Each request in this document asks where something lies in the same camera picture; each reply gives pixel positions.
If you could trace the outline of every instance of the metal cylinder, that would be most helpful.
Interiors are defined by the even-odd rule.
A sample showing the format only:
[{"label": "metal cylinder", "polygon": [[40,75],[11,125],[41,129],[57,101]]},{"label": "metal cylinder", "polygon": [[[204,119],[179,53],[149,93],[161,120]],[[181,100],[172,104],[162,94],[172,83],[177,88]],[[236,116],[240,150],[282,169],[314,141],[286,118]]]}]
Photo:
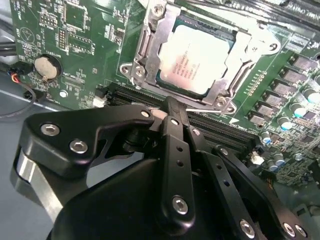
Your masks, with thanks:
[{"label": "metal cylinder", "polygon": [[296,154],[294,155],[294,159],[295,159],[296,161],[301,161],[302,159],[304,159],[304,156],[303,156],[301,153],[296,153]]},{"label": "metal cylinder", "polygon": [[263,131],[261,133],[261,138],[262,138],[262,142],[264,144],[270,144],[271,143],[271,138],[270,138],[270,134],[268,131]]},{"label": "metal cylinder", "polygon": [[290,105],[290,110],[297,118],[301,118],[307,114],[307,109],[305,109],[300,103],[297,102]]},{"label": "metal cylinder", "polygon": [[276,165],[275,161],[273,161],[273,160],[269,160],[268,163],[267,163],[267,165],[268,165],[269,170],[270,170],[271,172],[275,172],[275,171],[277,171],[278,168],[279,168],[279,167]]},{"label": "metal cylinder", "polygon": [[282,153],[276,153],[273,156],[273,159],[274,159],[275,165],[277,165],[278,167],[281,167],[284,164],[286,164],[286,161],[284,160],[284,156],[282,155]]},{"label": "metal cylinder", "polygon": [[286,116],[279,117],[277,122],[280,125],[281,129],[284,131],[290,130],[293,127],[289,118],[287,118]]},{"label": "metal cylinder", "polygon": [[311,104],[317,104],[320,102],[320,93],[316,92],[313,88],[307,88],[302,92],[302,94]]},{"label": "metal cylinder", "polygon": [[315,81],[318,85],[320,85],[320,75],[316,76],[316,77],[314,78],[314,81]]}]

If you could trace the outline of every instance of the screw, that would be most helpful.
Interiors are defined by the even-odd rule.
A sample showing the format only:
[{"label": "screw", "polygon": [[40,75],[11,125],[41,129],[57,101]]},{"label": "screw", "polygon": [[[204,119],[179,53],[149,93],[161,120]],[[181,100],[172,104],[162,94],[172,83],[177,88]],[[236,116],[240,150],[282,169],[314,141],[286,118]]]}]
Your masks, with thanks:
[{"label": "screw", "polygon": [[88,145],[81,140],[73,140],[70,142],[70,149],[76,154],[84,154],[88,151]]},{"label": "screw", "polygon": [[44,134],[44,135],[47,135],[47,136],[56,136],[60,133],[60,129],[58,126],[54,125],[54,124],[43,124],[41,127],[41,132]]},{"label": "screw", "polygon": [[188,205],[181,197],[176,196],[172,199],[172,206],[178,214],[185,215],[188,212]]},{"label": "screw", "polygon": [[299,225],[295,225],[295,228],[298,230],[298,232],[304,236],[305,238],[307,237],[307,233],[305,232],[305,230],[303,230],[302,227],[300,227]]},{"label": "screw", "polygon": [[141,111],[141,114],[142,116],[146,117],[146,118],[149,118],[150,117],[150,114],[146,111]]},{"label": "screw", "polygon": [[292,227],[288,223],[284,223],[283,226],[287,234],[289,234],[293,238],[296,236],[295,231],[292,229]]},{"label": "screw", "polygon": [[171,122],[174,124],[174,125],[179,125],[179,122],[177,121],[177,120],[175,120],[175,119],[171,119]]},{"label": "screw", "polygon": [[228,155],[228,151],[224,148],[221,148],[220,151],[224,154],[224,155]]},{"label": "screw", "polygon": [[224,97],[219,97],[216,101],[215,101],[215,105],[217,107],[223,107],[224,105],[226,105],[227,101]]},{"label": "screw", "polygon": [[198,129],[193,129],[192,132],[197,135],[197,136],[200,136],[200,132]]},{"label": "screw", "polygon": [[248,238],[253,239],[256,235],[253,227],[244,219],[240,221],[241,230],[247,235]]},{"label": "screw", "polygon": [[164,7],[160,4],[154,6],[154,8],[152,9],[152,14],[156,18],[160,18],[164,14]]},{"label": "screw", "polygon": [[138,77],[142,77],[146,73],[146,70],[142,66],[137,66],[135,70],[136,70],[135,73]]},{"label": "screw", "polygon": [[68,92],[66,90],[61,90],[59,95],[62,98],[66,98],[66,97],[68,97]]}]

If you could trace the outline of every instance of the capacitor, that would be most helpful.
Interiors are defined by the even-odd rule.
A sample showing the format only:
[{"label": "capacitor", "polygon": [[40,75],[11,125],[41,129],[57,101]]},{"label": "capacitor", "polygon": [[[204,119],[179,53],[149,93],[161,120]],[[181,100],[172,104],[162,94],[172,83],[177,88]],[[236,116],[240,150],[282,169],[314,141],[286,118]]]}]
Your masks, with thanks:
[{"label": "capacitor", "polygon": [[320,102],[320,93],[316,92],[313,88],[307,88],[302,92],[302,94],[311,104],[317,104]]},{"label": "capacitor", "polygon": [[46,53],[41,54],[34,60],[34,68],[42,80],[48,83],[59,77],[63,72],[58,59]]},{"label": "capacitor", "polygon": [[315,81],[318,85],[320,85],[320,75],[316,76],[316,77],[314,78],[314,81]]},{"label": "capacitor", "polygon": [[284,156],[281,153],[276,153],[273,156],[273,159],[274,159],[275,165],[277,165],[278,167],[281,167],[284,164],[286,164],[286,161],[284,160]]},{"label": "capacitor", "polygon": [[291,104],[289,109],[293,112],[293,114],[297,118],[301,118],[307,114],[307,109],[305,109],[300,103],[297,103],[297,102]]},{"label": "capacitor", "polygon": [[280,125],[281,129],[286,131],[292,129],[292,123],[290,122],[289,118],[286,116],[281,116],[277,120],[278,124]]},{"label": "capacitor", "polygon": [[275,161],[273,161],[273,160],[269,160],[268,163],[267,163],[267,165],[268,165],[269,170],[270,170],[271,172],[275,172],[275,171],[277,171],[278,168],[279,168],[279,167],[275,164]]},{"label": "capacitor", "polygon": [[270,134],[268,131],[263,131],[261,133],[261,138],[262,138],[262,142],[264,144],[270,144],[271,143],[271,138],[270,138]]},{"label": "capacitor", "polygon": [[303,156],[301,153],[296,153],[296,154],[294,155],[294,159],[295,159],[296,161],[301,161],[302,159],[304,159],[304,156]]}]

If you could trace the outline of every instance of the gray surface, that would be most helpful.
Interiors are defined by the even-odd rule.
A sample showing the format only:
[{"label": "gray surface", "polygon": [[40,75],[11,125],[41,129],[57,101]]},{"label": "gray surface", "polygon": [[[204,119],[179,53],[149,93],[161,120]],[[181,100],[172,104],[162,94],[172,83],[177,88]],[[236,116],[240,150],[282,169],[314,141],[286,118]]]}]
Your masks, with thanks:
[{"label": "gray surface", "polygon": [[[23,90],[10,82],[8,76],[0,75],[0,114],[19,110],[26,102],[3,92],[21,96]],[[19,117],[0,120],[0,239],[2,240],[45,240],[52,222],[45,210],[15,192],[10,183],[10,171],[18,146],[24,119],[35,113],[48,110],[33,106],[28,113]],[[87,183],[93,186],[121,169],[141,159],[135,154],[130,159],[118,159],[90,169]]]},{"label": "gray surface", "polygon": [[[0,89],[3,81],[0,78]],[[26,103],[0,93],[0,114],[18,110],[23,104]],[[35,106],[19,118],[0,120],[0,234],[3,240],[44,240],[52,228],[44,209],[15,192],[10,183],[23,120],[27,115],[44,111]]]}]

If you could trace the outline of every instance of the mounting hole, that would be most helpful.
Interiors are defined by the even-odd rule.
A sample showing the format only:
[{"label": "mounting hole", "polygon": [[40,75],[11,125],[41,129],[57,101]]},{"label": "mounting hole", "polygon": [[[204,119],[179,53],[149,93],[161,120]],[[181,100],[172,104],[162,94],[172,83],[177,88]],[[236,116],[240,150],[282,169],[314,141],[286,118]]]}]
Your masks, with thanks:
[{"label": "mounting hole", "polygon": [[235,111],[232,106],[228,107],[226,110],[228,111],[228,113],[233,113]]},{"label": "mounting hole", "polygon": [[223,181],[224,185],[226,185],[227,187],[230,187],[230,183],[226,180]]},{"label": "mounting hole", "polygon": [[124,74],[127,74],[127,73],[129,72],[129,69],[128,69],[128,67],[126,67],[126,66],[123,66],[123,67],[121,68],[121,70],[122,70],[122,72],[123,72]]},{"label": "mounting hole", "polygon": [[179,122],[177,121],[177,120],[175,120],[175,119],[171,119],[171,122],[174,124],[174,125],[176,125],[176,126],[178,126],[179,125]]},{"label": "mounting hole", "polygon": [[277,45],[276,43],[272,43],[272,44],[269,46],[269,48],[270,48],[270,51],[274,51],[274,50],[276,50],[276,49],[278,48],[278,45]]},{"label": "mounting hole", "polygon": [[184,166],[184,163],[180,160],[176,161],[176,164],[179,166],[179,167],[183,167]]}]

